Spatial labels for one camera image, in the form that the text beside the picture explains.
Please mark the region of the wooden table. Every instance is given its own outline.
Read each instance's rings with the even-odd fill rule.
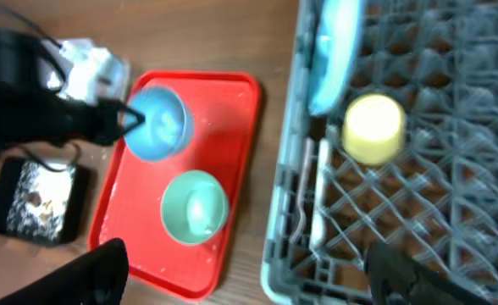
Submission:
[[[268,303],[260,286],[260,265],[298,2],[18,0],[8,3],[53,36],[91,37],[107,46],[131,61],[135,75],[150,69],[241,70],[262,82],[263,111],[236,215],[235,233],[219,286],[205,302]],[[22,28],[6,18],[0,18],[0,25]],[[96,175],[88,194],[80,237],[73,244],[46,249],[0,236],[0,297],[86,251],[86,236],[111,148],[90,144],[84,144],[83,148],[80,163],[93,168]],[[46,156],[65,154],[43,145],[36,149]],[[123,301],[125,304],[179,302],[132,279],[127,283]]]

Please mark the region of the gray dish rack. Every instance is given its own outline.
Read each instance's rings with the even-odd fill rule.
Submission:
[[[300,1],[263,289],[277,303],[370,304],[363,251],[386,241],[498,303],[498,1],[369,1],[351,85],[341,107],[318,119],[307,112],[307,80],[322,3]],[[408,113],[404,151],[378,169],[340,143],[346,105],[370,92]],[[322,169],[307,138],[332,147]],[[301,187],[312,219],[318,173],[326,234],[310,249],[311,221],[291,236]]]

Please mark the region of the red tray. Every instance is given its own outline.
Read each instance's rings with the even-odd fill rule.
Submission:
[[[174,90],[194,115],[195,135],[186,150],[159,162],[135,157],[121,140],[115,146],[89,247],[123,239],[130,274],[157,289],[190,302],[209,296],[219,279],[235,219],[242,178],[257,121],[260,90],[242,73],[151,71],[131,94],[151,86]],[[230,200],[225,227],[200,246],[183,246],[163,228],[163,191],[177,175],[200,169],[221,183]]]

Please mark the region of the cup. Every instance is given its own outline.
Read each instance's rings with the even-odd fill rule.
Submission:
[[[174,178],[161,202],[164,229],[184,245],[208,241],[224,226],[229,211],[223,187],[201,170],[190,170]]]
[[[194,134],[188,107],[170,89],[143,89],[130,99],[130,106],[145,115],[146,121],[124,136],[127,147],[144,161],[158,161],[185,149]],[[136,118],[124,117],[124,126]]]

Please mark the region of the wire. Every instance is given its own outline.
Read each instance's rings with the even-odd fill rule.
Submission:
[[[80,159],[81,157],[81,147],[74,143],[74,142],[69,142],[70,145],[72,145],[72,147],[74,147],[75,149],[75,155],[74,157],[72,158],[72,161],[70,161],[70,163],[66,164],[66,167],[64,167],[63,169],[55,169],[53,167],[51,167],[49,164],[47,164],[42,158],[38,157],[34,152],[32,152],[29,148],[25,147],[25,146],[22,146],[22,145],[17,145],[15,147],[19,148],[21,151],[23,151],[23,153],[32,161],[40,164],[44,169],[47,169],[49,171],[52,171],[54,173],[62,173],[64,172],[69,166],[73,166],[73,165],[76,165],[76,163],[78,162],[78,160]]]
[[[9,16],[12,16],[16,18],[17,20],[21,21],[28,27],[30,27],[33,31],[38,33],[38,35],[42,36],[44,39],[48,40],[51,42],[55,47],[61,49],[63,46],[55,40],[53,37],[49,36],[40,26],[38,26],[36,23],[30,21],[30,19],[26,18],[24,15],[14,11],[13,9],[6,7],[2,4],[0,4],[0,12],[5,13]]]

